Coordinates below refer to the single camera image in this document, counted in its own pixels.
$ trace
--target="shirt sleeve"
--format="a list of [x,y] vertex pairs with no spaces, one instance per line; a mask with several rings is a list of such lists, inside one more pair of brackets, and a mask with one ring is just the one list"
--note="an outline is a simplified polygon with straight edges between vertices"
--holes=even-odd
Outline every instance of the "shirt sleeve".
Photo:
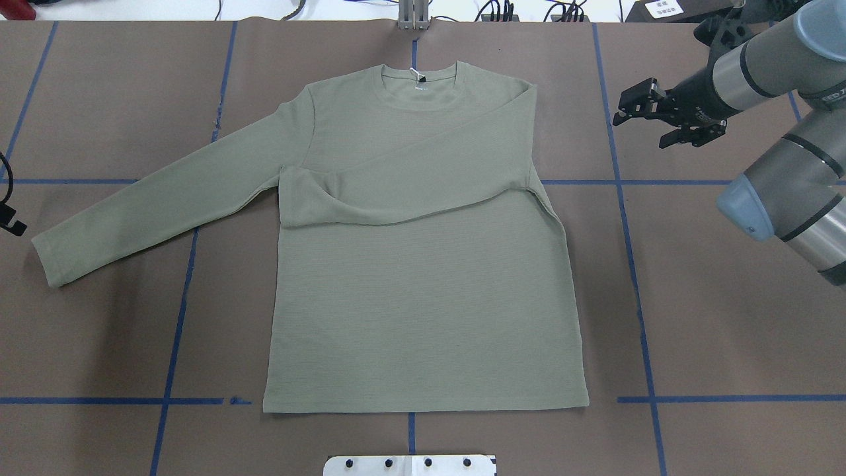
[[315,109],[306,87],[260,119],[32,239],[51,287],[235,213],[305,160]]

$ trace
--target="black cable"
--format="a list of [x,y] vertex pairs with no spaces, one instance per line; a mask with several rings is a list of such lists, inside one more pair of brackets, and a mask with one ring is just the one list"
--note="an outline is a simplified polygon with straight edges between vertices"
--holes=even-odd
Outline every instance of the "black cable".
[[473,21],[479,21],[479,19],[481,18],[481,13],[483,11],[485,11],[485,8],[487,8],[488,5],[491,5],[491,20],[493,20],[493,4],[494,3],[497,5],[497,9],[499,9],[499,0],[487,0],[487,3],[482,5],[481,8],[479,8],[479,14],[476,15],[476,18]]
[[563,8],[563,11],[561,12],[561,16],[564,16],[564,14],[567,13],[567,4],[566,3],[555,2],[547,10],[547,14],[543,16],[543,21],[547,21],[547,19],[549,19],[549,14],[551,14],[552,10],[556,7],[562,7]]
[[570,4],[570,7],[567,8],[566,15],[559,18],[558,21],[568,21],[574,23],[585,21],[585,9],[582,8],[582,5],[585,3],[587,3],[587,0],[582,0],[582,3],[576,3],[574,0]]
[[6,167],[6,171],[8,172],[8,188],[6,189],[6,196],[0,200],[0,203],[8,202],[8,198],[12,196],[12,189],[14,188],[14,177],[12,176],[12,168],[8,165],[8,160],[6,160],[6,156],[0,152],[0,161],[3,161],[3,166]]
[[297,5],[297,9],[282,17],[282,19],[292,19],[293,17],[299,15],[299,12],[303,11],[303,7],[305,6],[305,0],[299,0],[299,5]]

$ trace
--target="olive green shirt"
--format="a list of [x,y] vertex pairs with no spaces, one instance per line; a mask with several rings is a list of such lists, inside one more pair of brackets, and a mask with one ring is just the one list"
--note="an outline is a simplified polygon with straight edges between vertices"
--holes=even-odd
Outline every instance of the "olive green shirt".
[[51,286],[278,187],[266,412],[588,404],[564,229],[531,160],[536,87],[375,66],[33,238]]

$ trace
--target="sticker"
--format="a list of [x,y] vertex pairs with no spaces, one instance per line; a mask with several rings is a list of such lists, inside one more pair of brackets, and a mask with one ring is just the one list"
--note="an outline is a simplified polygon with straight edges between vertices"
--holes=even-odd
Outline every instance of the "sticker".
[[676,0],[658,0],[658,2],[645,3],[644,6],[655,19],[684,13]]

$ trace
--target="blue tape line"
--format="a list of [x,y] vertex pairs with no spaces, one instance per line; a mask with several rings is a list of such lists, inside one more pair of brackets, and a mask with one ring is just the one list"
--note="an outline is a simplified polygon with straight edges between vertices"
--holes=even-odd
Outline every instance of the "blue tape line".
[[0,405],[161,405],[161,398],[5,396]]
[[[44,49],[41,51],[41,59],[38,61],[36,73],[32,76],[30,90],[26,92],[24,106],[20,109],[20,114],[18,114],[18,122],[14,125],[14,130],[12,131],[12,138],[8,142],[8,147],[6,147],[6,159],[10,162],[12,160],[12,152],[14,152],[14,144],[18,141],[18,134],[20,133],[20,128],[24,125],[24,117],[26,117],[26,111],[29,110],[30,102],[32,102],[32,95],[36,92],[36,85],[38,84],[38,79],[41,78],[41,71],[44,70],[44,63],[47,61],[47,55],[50,53],[50,46],[52,45],[53,38],[56,36],[57,28],[58,22],[54,21],[53,26],[50,29],[50,35],[47,36],[47,43],[44,45]],[[5,176],[6,166],[0,163],[0,179]]]
[[185,310],[188,308],[188,289],[191,286],[191,277],[194,274],[194,258],[197,252],[197,236],[200,234],[200,227],[194,228],[194,237],[191,240],[191,251],[188,255],[188,269],[185,271],[185,282],[182,287],[182,300],[179,303],[179,317],[176,320],[176,332],[173,336],[173,348],[170,352],[170,365],[168,366],[168,379],[164,386],[164,398],[162,399],[162,414],[159,416],[158,431],[156,432],[156,444],[153,447],[153,459],[150,465],[150,476],[156,476],[158,470],[159,456],[162,454],[162,442],[164,441],[164,429],[168,422],[168,407],[170,406],[170,393],[173,389],[173,376],[176,373],[176,361],[179,356],[179,343],[182,340],[182,328],[185,322]]
[[[226,52],[226,65],[223,67],[223,78],[220,85],[220,101],[217,103],[217,117],[215,128],[211,133],[211,142],[217,140],[220,132],[220,118],[223,115],[223,102],[226,98],[226,88],[229,78],[229,67],[232,65],[232,53],[235,49],[235,35],[238,32],[238,22],[232,22],[232,30],[229,33],[229,46]],[[156,445],[153,447],[153,458],[150,464],[150,476],[156,476],[158,470],[159,456],[162,454],[162,442],[164,440],[164,429],[168,423],[168,406],[170,393],[173,388],[173,376],[176,373],[176,362],[179,356],[179,342],[182,340],[182,329],[185,322],[185,310],[188,308],[188,289],[191,286],[191,277],[194,274],[194,260],[197,253],[197,236],[200,234],[200,227],[194,228],[194,237],[191,239],[191,252],[188,256],[188,269],[185,271],[185,283],[182,287],[182,300],[179,303],[179,317],[176,320],[176,332],[173,336],[173,349],[170,354],[170,365],[168,366],[168,379],[164,388],[164,402],[162,403],[162,414],[159,417],[159,428],[156,432]]]
[[411,67],[417,69],[417,40],[411,41]]
[[243,398],[234,396],[229,399],[229,405],[252,405],[252,401],[244,400]]
[[790,107],[794,110],[794,116],[796,116],[796,122],[802,120],[802,113],[799,112],[799,104],[796,103],[796,96],[793,92],[788,92],[788,98],[790,99]]
[[[614,179],[617,182],[617,202],[620,208],[620,218],[623,220],[623,235],[626,244],[626,255],[629,259],[629,272],[631,274],[632,286],[634,287],[634,298],[637,303],[637,319],[640,325],[640,350],[643,354],[643,366],[646,373],[646,388],[649,396],[655,396],[655,385],[652,380],[652,366],[649,357],[649,343],[646,340],[646,326],[643,320],[643,307],[640,304],[640,287],[637,280],[637,269],[635,268],[635,254],[632,250],[631,234],[629,233],[629,217],[626,214],[625,197],[623,195],[623,181],[620,176],[620,165],[617,158],[617,143],[614,140],[614,132],[611,126],[611,109],[608,102],[608,90],[605,84],[605,71],[602,67],[602,49],[599,43],[599,30],[596,23],[591,23],[593,29],[593,44],[596,49],[596,68],[599,73],[599,85],[602,90],[602,106],[605,113],[605,126],[608,134],[608,145],[611,149],[611,161],[614,167]],[[658,467],[661,476],[667,476],[667,462],[664,457],[664,443],[661,435],[661,422],[658,418],[658,405],[650,404],[652,413],[652,431],[655,434],[655,446],[658,455]]]
[[164,425],[168,422],[169,405],[162,405],[162,413],[159,415],[159,426],[156,431],[156,445],[153,447],[153,461],[150,465],[150,476],[156,476],[158,471],[158,459],[162,454],[162,441],[164,440]]
[[415,414],[409,413],[409,454],[417,454],[417,430],[415,428]]
[[846,394],[819,395],[704,395],[704,396],[621,396],[617,403],[722,403],[756,401],[846,401]]
[[222,405],[222,398],[171,398],[168,405]]
[[[98,396],[3,396],[0,405],[162,405],[163,398]],[[170,405],[222,405],[222,398],[172,398]]]
[[226,53],[226,65],[223,66],[223,81],[220,83],[220,102],[217,103],[217,118],[214,121],[214,130],[211,132],[211,141],[217,140],[220,135],[220,118],[223,116],[223,99],[226,97],[226,86],[229,83],[229,67],[232,65],[232,51],[235,49],[235,34],[238,33],[238,22],[232,22],[232,30],[229,32],[229,49]]

